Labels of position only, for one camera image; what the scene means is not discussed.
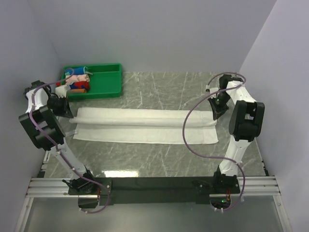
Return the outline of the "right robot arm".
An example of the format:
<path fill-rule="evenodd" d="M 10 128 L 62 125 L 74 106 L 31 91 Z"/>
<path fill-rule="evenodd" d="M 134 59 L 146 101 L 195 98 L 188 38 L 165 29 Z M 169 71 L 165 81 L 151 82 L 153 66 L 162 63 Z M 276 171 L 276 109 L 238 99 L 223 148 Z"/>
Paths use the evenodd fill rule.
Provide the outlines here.
<path fill-rule="evenodd" d="M 213 120 L 219 119 L 229 109 L 231 100 L 234 109 L 229 121 L 230 142 L 225 158 L 219 164 L 213 176 L 212 187 L 217 194 L 240 193 L 237 180 L 238 165 L 251 142 L 260 135 L 265 112 L 265 105 L 257 102 L 244 86 L 245 78 L 237 73 L 221 73 L 219 87 L 212 90 L 208 98 Z"/>

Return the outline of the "pink rolled towel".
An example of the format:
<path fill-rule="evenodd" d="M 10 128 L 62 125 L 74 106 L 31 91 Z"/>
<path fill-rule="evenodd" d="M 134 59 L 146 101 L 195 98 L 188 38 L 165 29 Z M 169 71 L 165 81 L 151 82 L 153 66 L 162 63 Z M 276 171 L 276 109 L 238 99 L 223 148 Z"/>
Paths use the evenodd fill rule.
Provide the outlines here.
<path fill-rule="evenodd" d="M 66 76 L 66 77 L 68 77 L 68 79 L 66 80 L 66 83 L 74 83 L 74 82 L 82 82 L 82 81 L 89 82 L 90 81 L 90 77 L 88 74 L 72 75 L 72 76 Z"/>

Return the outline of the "aluminium rail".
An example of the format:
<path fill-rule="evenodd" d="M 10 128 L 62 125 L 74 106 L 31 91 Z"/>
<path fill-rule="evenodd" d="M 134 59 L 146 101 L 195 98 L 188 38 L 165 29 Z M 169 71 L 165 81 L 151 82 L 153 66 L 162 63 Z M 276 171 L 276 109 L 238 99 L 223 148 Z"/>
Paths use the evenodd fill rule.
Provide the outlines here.
<path fill-rule="evenodd" d="M 280 196 L 277 180 L 274 176 L 248 176 L 245 180 L 243 196 Z M 69 195 L 69 187 L 61 178 L 32 178 L 27 198 L 77 198 Z"/>

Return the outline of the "black base bar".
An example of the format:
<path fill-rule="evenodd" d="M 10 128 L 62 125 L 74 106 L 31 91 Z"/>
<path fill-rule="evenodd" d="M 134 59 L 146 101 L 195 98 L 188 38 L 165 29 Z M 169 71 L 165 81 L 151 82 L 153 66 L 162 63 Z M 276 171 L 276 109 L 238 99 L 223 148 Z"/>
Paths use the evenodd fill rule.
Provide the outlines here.
<path fill-rule="evenodd" d="M 93 195 L 94 199 L 80 198 L 81 208 L 95 208 L 108 203 L 191 203 L 210 204 L 212 194 L 239 194 L 240 187 L 234 177 L 112 177 L 95 178 L 98 185 L 79 178 L 66 184 L 69 195 Z"/>

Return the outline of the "white towel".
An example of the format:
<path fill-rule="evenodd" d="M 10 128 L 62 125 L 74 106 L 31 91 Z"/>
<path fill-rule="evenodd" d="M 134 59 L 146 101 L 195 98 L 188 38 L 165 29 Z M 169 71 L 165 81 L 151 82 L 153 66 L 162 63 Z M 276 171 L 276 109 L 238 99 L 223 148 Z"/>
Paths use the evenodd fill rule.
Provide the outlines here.
<path fill-rule="evenodd" d="M 74 139 L 134 144 L 209 145 L 217 143 L 217 122 L 210 111 L 79 108 L 70 119 Z"/>

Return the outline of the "orange rolled towel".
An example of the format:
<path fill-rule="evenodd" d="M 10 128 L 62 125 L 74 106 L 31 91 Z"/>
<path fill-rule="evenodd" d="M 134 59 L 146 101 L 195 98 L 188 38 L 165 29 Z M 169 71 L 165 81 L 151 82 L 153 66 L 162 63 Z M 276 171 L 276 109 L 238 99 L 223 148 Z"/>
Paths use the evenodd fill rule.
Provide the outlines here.
<path fill-rule="evenodd" d="M 84 94 L 87 93 L 86 89 L 70 89 L 68 92 L 68 94 Z"/>

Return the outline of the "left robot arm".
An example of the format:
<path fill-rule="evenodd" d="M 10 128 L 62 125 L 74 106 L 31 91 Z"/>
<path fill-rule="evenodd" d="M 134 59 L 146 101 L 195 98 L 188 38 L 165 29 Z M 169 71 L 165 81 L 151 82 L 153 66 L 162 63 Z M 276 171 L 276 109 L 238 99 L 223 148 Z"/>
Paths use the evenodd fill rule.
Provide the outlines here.
<path fill-rule="evenodd" d="M 66 135 L 58 117 L 73 118 L 67 97 L 59 97 L 51 87 L 38 80 L 24 91 L 28 100 L 26 112 L 19 122 L 38 148 L 53 155 L 68 172 L 70 180 L 63 182 L 74 195 L 90 195 L 97 189 L 97 182 L 86 166 L 68 147 Z"/>

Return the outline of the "green plastic tray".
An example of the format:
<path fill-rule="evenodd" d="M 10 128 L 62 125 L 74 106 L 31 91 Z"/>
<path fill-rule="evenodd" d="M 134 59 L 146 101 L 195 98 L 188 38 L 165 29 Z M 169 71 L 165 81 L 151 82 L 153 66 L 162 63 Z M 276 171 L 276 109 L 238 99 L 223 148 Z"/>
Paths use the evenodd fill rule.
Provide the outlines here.
<path fill-rule="evenodd" d="M 77 68 L 86 66 L 93 73 L 90 75 L 90 89 L 84 94 L 69 94 L 71 102 L 105 98 L 117 98 L 122 94 L 122 65 L 119 63 L 75 65 L 64 67 Z"/>

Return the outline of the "red blue rolled towel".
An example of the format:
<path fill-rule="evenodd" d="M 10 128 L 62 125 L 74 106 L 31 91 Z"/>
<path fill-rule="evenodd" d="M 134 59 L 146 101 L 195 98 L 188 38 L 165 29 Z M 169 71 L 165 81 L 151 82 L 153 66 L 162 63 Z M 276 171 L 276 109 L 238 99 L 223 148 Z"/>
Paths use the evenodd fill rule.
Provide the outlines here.
<path fill-rule="evenodd" d="M 85 89 L 88 91 L 90 89 L 90 84 L 87 81 L 79 81 L 79 82 L 74 82 L 70 85 L 71 89 Z"/>

